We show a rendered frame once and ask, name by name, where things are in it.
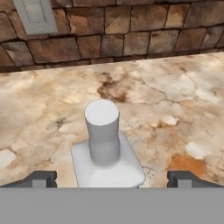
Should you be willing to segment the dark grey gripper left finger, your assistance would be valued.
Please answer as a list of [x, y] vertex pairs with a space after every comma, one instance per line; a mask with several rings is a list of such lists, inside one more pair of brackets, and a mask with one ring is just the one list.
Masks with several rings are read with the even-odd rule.
[[26, 178], [2, 185], [2, 188], [56, 188], [56, 171], [34, 171]]

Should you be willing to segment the grey wall socket plate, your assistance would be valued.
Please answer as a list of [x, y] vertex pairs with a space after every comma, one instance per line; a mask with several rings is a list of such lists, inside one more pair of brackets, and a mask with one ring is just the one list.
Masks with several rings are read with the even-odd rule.
[[27, 35], [57, 33], [51, 0], [12, 0]]

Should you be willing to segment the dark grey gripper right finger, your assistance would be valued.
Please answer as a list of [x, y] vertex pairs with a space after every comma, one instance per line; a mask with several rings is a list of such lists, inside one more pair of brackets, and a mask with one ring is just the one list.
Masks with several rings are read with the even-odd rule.
[[221, 188], [221, 185], [203, 180], [190, 171], [168, 171], [167, 178], [170, 188]]

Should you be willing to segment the white liquor bottle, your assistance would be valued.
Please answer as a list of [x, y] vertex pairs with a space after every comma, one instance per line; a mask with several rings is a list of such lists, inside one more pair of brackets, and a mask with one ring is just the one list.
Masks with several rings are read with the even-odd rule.
[[145, 174], [130, 141], [119, 130], [120, 112], [110, 100], [90, 102], [84, 112], [88, 139], [71, 154], [79, 187], [138, 188]]

